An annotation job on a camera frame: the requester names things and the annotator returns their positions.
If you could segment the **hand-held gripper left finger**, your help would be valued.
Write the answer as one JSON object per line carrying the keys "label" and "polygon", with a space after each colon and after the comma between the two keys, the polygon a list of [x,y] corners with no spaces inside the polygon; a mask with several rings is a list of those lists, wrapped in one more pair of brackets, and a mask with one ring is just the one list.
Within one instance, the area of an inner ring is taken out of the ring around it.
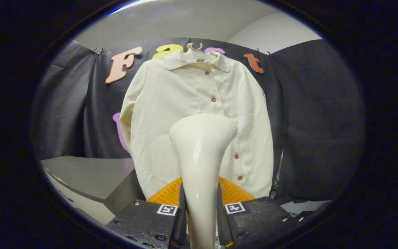
{"label": "hand-held gripper left finger", "polygon": [[187,211],[182,178],[148,200],[133,200],[106,227],[140,247],[187,248]]}

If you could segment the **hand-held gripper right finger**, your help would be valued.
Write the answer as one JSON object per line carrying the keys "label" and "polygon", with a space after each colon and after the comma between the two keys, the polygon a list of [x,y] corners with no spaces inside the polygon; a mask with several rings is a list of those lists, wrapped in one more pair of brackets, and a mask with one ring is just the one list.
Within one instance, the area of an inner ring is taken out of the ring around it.
{"label": "hand-held gripper right finger", "polygon": [[299,221],[270,197],[255,198],[220,177],[217,190],[219,245],[226,249],[254,249],[280,239]]}

